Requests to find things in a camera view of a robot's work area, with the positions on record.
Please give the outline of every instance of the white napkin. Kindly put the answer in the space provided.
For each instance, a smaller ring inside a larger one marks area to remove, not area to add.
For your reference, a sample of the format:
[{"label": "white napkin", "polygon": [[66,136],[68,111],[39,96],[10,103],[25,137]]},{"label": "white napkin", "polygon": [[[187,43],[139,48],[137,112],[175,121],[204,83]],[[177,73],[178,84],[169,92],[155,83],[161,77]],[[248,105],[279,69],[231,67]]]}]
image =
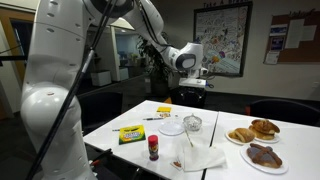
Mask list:
[{"label": "white napkin", "polygon": [[224,152],[215,147],[184,147],[178,159],[184,171],[199,171],[226,162]]}]

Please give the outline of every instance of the table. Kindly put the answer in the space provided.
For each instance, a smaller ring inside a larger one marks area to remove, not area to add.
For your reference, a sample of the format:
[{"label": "table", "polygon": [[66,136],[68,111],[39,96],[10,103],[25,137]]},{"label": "table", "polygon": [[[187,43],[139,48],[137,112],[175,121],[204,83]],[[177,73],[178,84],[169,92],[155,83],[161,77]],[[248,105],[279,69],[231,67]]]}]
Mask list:
[{"label": "table", "polygon": [[[159,106],[171,107],[171,117],[164,120],[146,121],[148,117],[154,117]],[[133,163],[145,170],[152,171],[160,177],[168,179],[201,179],[203,171],[187,172],[178,171],[170,165],[177,157],[177,152],[183,146],[190,146],[185,133],[177,136],[166,136],[158,129],[165,122],[182,123],[183,118],[191,114],[202,119],[202,128],[197,133],[189,133],[190,139],[195,146],[209,147],[214,132],[218,112],[203,109],[196,109],[173,104],[144,101],[136,107],[130,109],[114,120],[101,126],[84,137],[85,143],[100,150],[112,149],[115,156]],[[124,145],[119,145],[119,132],[112,131],[121,127],[142,124],[146,136],[155,134],[159,138],[159,159],[149,160],[148,142],[139,141]]]},{"label": "table", "polygon": [[271,146],[279,157],[288,161],[285,174],[273,175],[255,169],[240,155],[242,146],[230,142],[226,131],[237,127],[249,127],[255,117],[219,112],[212,146],[222,148],[227,163],[221,167],[207,169],[205,179],[319,179],[320,177],[320,128],[273,121],[279,128],[280,141]]}]

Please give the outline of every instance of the plate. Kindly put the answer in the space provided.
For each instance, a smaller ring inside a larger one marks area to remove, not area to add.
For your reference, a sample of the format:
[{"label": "plate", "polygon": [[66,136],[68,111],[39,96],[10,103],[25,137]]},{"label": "plate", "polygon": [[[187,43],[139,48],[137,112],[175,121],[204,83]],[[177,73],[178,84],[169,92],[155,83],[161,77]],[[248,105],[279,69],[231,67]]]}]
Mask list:
[{"label": "plate", "polygon": [[247,149],[250,147],[249,144],[246,144],[244,146],[241,147],[240,149],[240,154],[242,156],[242,158],[248,163],[250,164],[251,166],[253,166],[254,168],[260,170],[260,171],[263,171],[263,172],[266,172],[266,173],[269,173],[269,174],[283,174],[285,172],[288,171],[289,169],[289,166],[288,166],[288,162],[283,159],[282,157],[281,160],[282,160],[282,165],[280,166],[280,168],[277,168],[277,169],[274,169],[274,168],[269,168],[269,167],[265,167],[265,166],[261,166],[260,164],[255,164],[252,162],[252,160],[249,158],[249,156],[247,155]]},{"label": "plate", "polygon": [[239,145],[244,145],[244,144],[248,144],[248,143],[251,143],[252,141],[250,141],[250,142],[247,142],[247,143],[243,143],[243,142],[241,142],[240,140],[237,140],[237,139],[232,139],[231,137],[229,137],[229,133],[231,133],[233,130],[229,130],[229,131],[226,131],[226,138],[229,140],[229,141],[231,141],[231,142],[233,142],[233,143],[235,143],[235,144],[239,144]]},{"label": "plate", "polygon": [[184,127],[180,123],[166,122],[159,128],[159,131],[168,136],[176,136],[184,132]]},{"label": "plate", "polygon": [[280,138],[279,138],[278,134],[275,134],[274,139],[272,139],[272,140],[264,140],[264,139],[259,139],[259,138],[254,138],[254,140],[259,141],[259,142],[263,142],[263,143],[273,144],[273,143],[279,142]]}]

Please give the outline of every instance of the baked food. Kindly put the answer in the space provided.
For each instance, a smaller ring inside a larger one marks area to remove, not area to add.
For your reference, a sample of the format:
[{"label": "baked food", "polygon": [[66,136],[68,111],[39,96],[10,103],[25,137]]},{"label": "baked food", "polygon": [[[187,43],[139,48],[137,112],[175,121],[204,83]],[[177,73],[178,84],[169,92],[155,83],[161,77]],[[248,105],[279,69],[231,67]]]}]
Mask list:
[{"label": "baked food", "polygon": [[253,163],[260,164],[261,166],[279,168],[282,165],[282,160],[269,146],[264,147],[259,144],[250,143],[247,155]]},{"label": "baked food", "polygon": [[256,119],[251,122],[249,129],[255,134],[256,138],[263,140],[274,139],[275,133],[280,133],[278,126],[268,119]]},{"label": "baked food", "polygon": [[237,139],[243,143],[250,142],[255,137],[254,133],[247,128],[237,128],[228,135],[230,138]]}]

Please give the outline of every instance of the small bottle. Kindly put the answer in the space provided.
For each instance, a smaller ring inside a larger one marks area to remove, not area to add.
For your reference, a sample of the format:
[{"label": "small bottle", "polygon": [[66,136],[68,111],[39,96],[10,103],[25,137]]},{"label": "small bottle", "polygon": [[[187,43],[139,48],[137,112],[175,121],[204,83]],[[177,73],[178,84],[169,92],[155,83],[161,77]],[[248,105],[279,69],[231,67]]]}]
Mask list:
[{"label": "small bottle", "polygon": [[155,161],[159,158],[158,155],[158,150],[159,150],[159,145],[158,145],[158,136],[156,135],[151,135],[148,137],[148,145],[149,145],[149,159],[151,161]]}]

